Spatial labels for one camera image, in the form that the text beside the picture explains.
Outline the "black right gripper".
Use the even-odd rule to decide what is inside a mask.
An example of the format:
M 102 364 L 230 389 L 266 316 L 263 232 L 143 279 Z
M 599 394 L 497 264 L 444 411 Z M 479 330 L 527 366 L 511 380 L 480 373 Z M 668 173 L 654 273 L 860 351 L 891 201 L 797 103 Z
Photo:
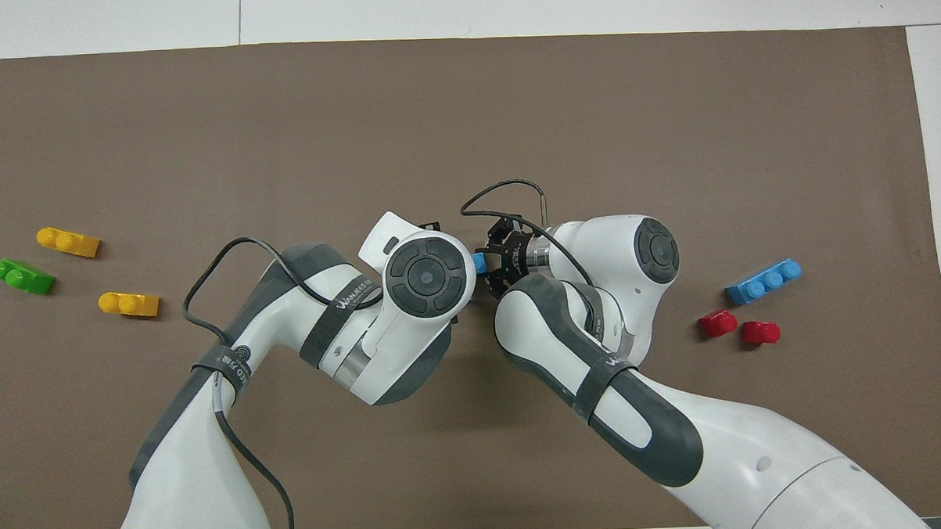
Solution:
M 496 268 L 487 274 L 487 286 L 494 298 L 501 298 L 511 285 L 530 273 L 526 255 L 530 251 L 533 233 L 522 231 L 522 224 L 511 217 L 498 218 L 487 232 L 485 253 L 505 254 L 505 268 Z

